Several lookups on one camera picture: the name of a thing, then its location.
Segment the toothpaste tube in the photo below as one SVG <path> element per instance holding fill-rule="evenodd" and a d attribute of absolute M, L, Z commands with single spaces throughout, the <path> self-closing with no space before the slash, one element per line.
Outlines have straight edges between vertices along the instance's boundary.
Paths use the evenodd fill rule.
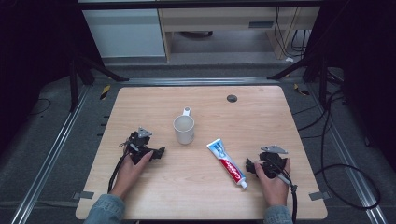
<path fill-rule="evenodd" d="M 246 177 L 225 150 L 225 146 L 223 145 L 222 140 L 218 138 L 213 142 L 207 144 L 206 147 L 213 153 L 213 155 L 225 168 L 227 173 L 232 178 L 233 182 L 241 188 L 246 189 L 248 187 Z"/>

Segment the dark curtain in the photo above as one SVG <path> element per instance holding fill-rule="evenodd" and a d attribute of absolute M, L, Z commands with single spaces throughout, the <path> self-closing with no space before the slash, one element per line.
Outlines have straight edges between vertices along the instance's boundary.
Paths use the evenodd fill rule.
<path fill-rule="evenodd" d="M 74 56 L 102 64 L 79 0 L 0 0 L 0 155 Z"/>
<path fill-rule="evenodd" d="M 396 0 L 325 0 L 308 49 L 325 48 L 363 129 L 396 172 Z"/>

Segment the white cup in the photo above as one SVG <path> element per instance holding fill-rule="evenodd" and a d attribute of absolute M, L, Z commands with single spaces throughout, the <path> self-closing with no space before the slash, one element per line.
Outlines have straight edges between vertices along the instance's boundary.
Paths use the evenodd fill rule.
<path fill-rule="evenodd" d="M 191 116 L 191 109 L 186 106 L 181 115 L 176 117 L 173 122 L 173 127 L 177 137 L 177 141 L 181 145 L 188 145 L 194 139 L 194 119 Z"/>

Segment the white cabinet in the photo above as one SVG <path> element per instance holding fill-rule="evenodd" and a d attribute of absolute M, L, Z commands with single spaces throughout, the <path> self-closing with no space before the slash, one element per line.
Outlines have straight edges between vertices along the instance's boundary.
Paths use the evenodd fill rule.
<path fill-rule="evenodd" d="M 103 58 L 163 57 L 163 35 L 156 9 L 85 10 Z"/>

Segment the person's right hand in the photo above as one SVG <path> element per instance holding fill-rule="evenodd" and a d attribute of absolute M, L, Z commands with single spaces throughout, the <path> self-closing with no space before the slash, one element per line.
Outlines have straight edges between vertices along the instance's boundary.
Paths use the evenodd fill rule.
<path fill-rule="evenodd" d="M 268 207 L 287 205 L 288 184 L 280 178 L 268 178 L 258 161 L 254 162 L 256 175 L 259 178 L 264 201 Z"/>

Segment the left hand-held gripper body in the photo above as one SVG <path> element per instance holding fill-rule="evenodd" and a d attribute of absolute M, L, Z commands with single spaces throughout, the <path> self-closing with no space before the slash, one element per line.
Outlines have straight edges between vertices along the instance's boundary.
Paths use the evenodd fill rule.
<path fill-rule="evenodd" d="M 125 142 L 125 152 L 131 157 L 134 164 L 138 164 L 146 154 L 150 153 L 151 149 L 148 148 L 148 143 L 151 136 L 152 132 L 139 127 L 131 133 Z"/>

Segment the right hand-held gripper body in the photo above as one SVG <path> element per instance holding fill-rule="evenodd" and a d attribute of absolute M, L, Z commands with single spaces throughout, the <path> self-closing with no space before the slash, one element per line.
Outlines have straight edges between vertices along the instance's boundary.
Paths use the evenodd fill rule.
<path fill-rule="evenodd" d="M 281 158 L 281 154 L 287 154 L 288 151 L 273 145 L 269 147 L 261 147 L 262 153 L 259 155 L 262 161 L 262 169 L 266 176 L 270 179 L 275 177 L 286 178 L 286 173 L 284 171 L 287 163 L 286 158 Z"/>

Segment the person's left hand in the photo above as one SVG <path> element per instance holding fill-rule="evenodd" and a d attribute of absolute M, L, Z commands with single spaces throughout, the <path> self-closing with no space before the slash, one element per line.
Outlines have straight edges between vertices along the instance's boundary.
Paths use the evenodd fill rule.
<path fill-rule="evenodd" d="M 120 165 L 116 182 L 109 193 L 124 200 L 134 184 L 137 182 L 139 176 L 143 173 L 146 165 L 151 159 L 151 156 L 152 152 L 149 152 L 143 156 L 138 164 L 134 164 L 131 156 L 127 155 Z"/>

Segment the black metal stand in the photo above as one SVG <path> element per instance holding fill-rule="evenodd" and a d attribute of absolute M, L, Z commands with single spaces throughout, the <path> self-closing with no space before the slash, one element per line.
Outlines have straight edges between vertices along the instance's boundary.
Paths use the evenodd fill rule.
<path fill-rule="evenodd" d="M 322 106 L 326 106 L 329 68 L 328 52 L 329 49 L 325 44 L 316 44 L 299 62 L 294 63 L 279 73 L 268 77 L 268 79 L 279 80 L 291 72 L 304 67 L 304 82 L 312 82 L 316 77 L 319 78 L 318 98 L 320 104 Z"/>
<path fill-rule="evenodd" d="M 100 65 L 87 57 L 81 55 L 74 56 L 69 64 L 71 112 L 75 111 L 78 106 L 78 77 L 80 77 L 84 85 L 91 85 L 94 82 L 91 69 L 94 69 L 117 82 L 128 81 L 128 78 L 116 75 L 106 69 L 103 65 Z"/>

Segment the grey tape piece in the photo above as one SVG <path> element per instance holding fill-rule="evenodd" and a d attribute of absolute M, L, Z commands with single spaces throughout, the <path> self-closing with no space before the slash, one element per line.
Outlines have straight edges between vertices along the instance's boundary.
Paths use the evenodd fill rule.
<path fill-rule="evenodd" d="M 91 191 L 80 191 L 80 192 L 75 192 L 72 196 L 74 200 L 80 200 L 80 199 L 91 199 L 93 197 L 94 193 Z"/>
<path fill-rule="evenodd" d="M 316 200 L 327 200 L 331 198 L 331 194 L 328 191 L 317 191 L 309 194 L 312 201 Z"/>

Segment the aluminium floor rail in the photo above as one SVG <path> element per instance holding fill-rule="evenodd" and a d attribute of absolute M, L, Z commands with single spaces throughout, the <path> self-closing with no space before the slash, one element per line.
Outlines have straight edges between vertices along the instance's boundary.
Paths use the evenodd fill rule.
<path fill-rule="evenodd" d="M 30 216 L 33 208 L 40 196 L 47 180 L 50 176 L 50 173 L 58 160 L 64 144 L 72 131 L 72 128 L 75 125 L 75 122 L 78 118 L 78 115 L 86 102 L 86 98 L 88 92 L 90 91 L 91 86 L 83 86 L 81 89 L 81 93 L 78 95 L 78 102 L 76 107 L 68 114 L 66 120 L 59 131 L 52 147 L 50 148 L 49 154 L 46 159 L 42 163 L 34 182 L 31 187 L 23 197 L 22 201 L 19 203 L 18 208 L 11 219 L 10 224 L 25 224 L 28 217 Z"/>
<path fill-rule="evenodd" d="M 246 86 L 276 85 L 278 81 L 266 77 L 169 77 L 169 78 L 129 78 L 123 85 L 134 87 L 171 86 Z"/>
<path fill-rule="evenodd" d="M 306 86 L 312 98 L 312 123 L 302 132 L 302 140 L 313 164 L 316 180 L 322 191 L 331 198 L 324 200 L 328 210 L 328 224 L 389 224 L 380 206 L 385 196 L 379 190 L 375 177 L 358 165 L 351 148 L 339 132 L 335 107 L 342 94 L 331 90 L 331 107 L 324 108 L 318 98 L 315 84 Z"/>

